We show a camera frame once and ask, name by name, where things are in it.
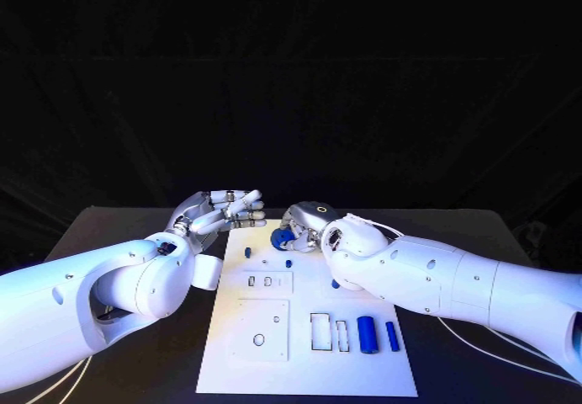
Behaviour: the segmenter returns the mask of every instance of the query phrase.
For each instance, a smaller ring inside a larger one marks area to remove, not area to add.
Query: white cable
[[[62,379],[31,400],[28,401],[26,404],[32,404],[34,402],[38,402],[61,385],[61,383],[68,379],[68,377],[74,374],[74,371],[80,368],[83,364],[83,360],[80,363],[75,365],[75,367],[70,370],[70,373],[62,377]]]
[[[346,215],[346,217],[348,217],[349,219],[355,219],[356,221],[362,221],[364,223],[368,223],[369,225],[384,227],[384,228],[388,229],[398,237],[402,237],[402,236],[404,236],[404,233],[402,233],[401,231],[398,231],[394,227],[387,226],[387,225],[382,225],[381,223],[376,223],[375,221],[371,221],[371,220],[368,220],[368,219],[365,219],[364,217],[353,215],[352,213],[349,213],[349,214]]]
[[[493,328],[486,327],[486,329],[502,339],[505,339],[509,343],[512,343],[513,345],[516,345],[519,348],[522,348],[525,351],[528,351],[531,354],[536,355],[539,358],[542,358],[544,360],[546,360],[549,363],[552,364],[558,364],[544,353],[536,352],[533,349],[529,349],[528,347],[525,347],[525,345],[522,345],[521,343],[518,343],[516,341],[513,341],[513,339],[508,338],[500,332],[497,332]]]
[[[75,381],[75,384],[73,385],[73,388],[71,388],[70,392],[67,393],[67,396],[64,397],[64,399],[61,400],[61,402],[58,404],[64,404],[67,398],[70,397],[71,393],[74,392],[75,387],[81,382],[81,377],[85,375],[85,370],[88,369],[88,363],[91,362],[91,358],[93,358],[93,356],[88,357],[88,362],[85,363],[85,367],[83,368],[83,371],[81,371],[80,377]]]
[[[496,359],[502,360],[503,362],[508,362],[509,364],[513,364],[516,366],[519,366],[521,368],[529,369],[533,372],[542,373],[546,376],[552,376],[557,379],[562,379],[570,381],[571,383],[575,383],[577,385],[581,385],[578,380],[571,379],[570,377],[564,377],[561,375],[557,375],[555,373],[549,373],[545,372],[544,370],[531,368],[529,366],[526,366],[525,364],[519,364],[518,362],[510,361],[509,359],[503,358],[502,356],[495,355],[493,353],[487,352],[485,349],[482,349],[480,347],[476,347],[476,345],[473,345],[454,331],[453,328],[447,325],[447,323],[443,321],[443,319],[440,317],[437,317],[440,319],[440,322],[443,323],[443,325],[447,327],[447,329],[451,331],[453,335],[474,349],[477,349],[483,354],[495,357]]]

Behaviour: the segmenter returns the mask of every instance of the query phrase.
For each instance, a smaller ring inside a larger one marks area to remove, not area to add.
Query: small blue object
[[[387,323],[387,330],[388,330],[388,337],[391,338],[392,352],[397,352],[401,350],[401,347],[398,346],[397,330],[395,330],[395,324],[392,322]]]
[[[286,251],[281,248],[281,243],[283,242],[290,242],[291,240],[296,239],[296,234],[289,230],[281,230],[281,229],[276,229],[273,231],[271,234],[271,244],[273,246],[280,250],[280,251]]]
[[[375,354],[379,351],[379,341],[376,339],[376,328],[371,316],[362,316],[358,318],[358,333],[361,336],[362,353]]]

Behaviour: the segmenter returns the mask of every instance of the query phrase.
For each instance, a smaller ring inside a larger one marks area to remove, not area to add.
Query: dark table surface
[[[349,211],[388,224],[411,236],[446,242],[489,258],[529,264],[502,217],[489,210]],[[48,259],[145,238],[165,229],[172,212],[173,209],[156,208],[85,209]],[[284,210],[273,209],[266,212],[267,218],[279,219]],[[211,255],[221,258],[225,256],[227,239],[228,235],[222,234],[208,250]],[[398,307],[418,398],[196,394],[215,296],[217,292],[192,288],[176,313],[129,335],[94,356],[87,374],[67,402],[582,402],[582,389],[572,383],[490,358],[453,336],[437,318]],[[565,375],[559,368],[503,342],[482,326],[457,321],[448,321],[448,324],[466,339],[490,352]],[[34,385],[5,393],[0,395],[0,402],[25,403],[64,374],[65,371]],[[38,402],[61,401],[77,380],[77,374]]]

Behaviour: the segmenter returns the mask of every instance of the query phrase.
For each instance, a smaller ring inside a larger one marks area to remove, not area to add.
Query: robotic hand
[[[375,226],[394,235],[385,237]],[[582,277],[480,257],[329,205],[293,205],[273,233],[281,250],[320,249],[335,287],[366,289],[417,313],[474,322],[529,343],[582,381]]]
[[[255,190],[199,192],[168,228],[0,276],[0,393],[54,375],[181,307],[191,285],[215,290],[218,232],[267,224]],[[107,316],[96,314],[114,307]]]

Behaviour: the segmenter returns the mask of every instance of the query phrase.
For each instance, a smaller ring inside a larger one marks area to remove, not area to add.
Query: robotic arm
[[[375,226],[394,235],[385,237]],[[485,258],[319,202],[273,233],[283,250],[322,249],[335,287],[368,290],[420,314],[474,322],[529,343],[582,381],[582,277]]]
[[[261,193],[199,192],[166,230],[0,277],[0,393],[107,349],[181,307],[191,285],[215,290],[218,232],[264,226]],[[114,311],[96,313],[96,299]]]

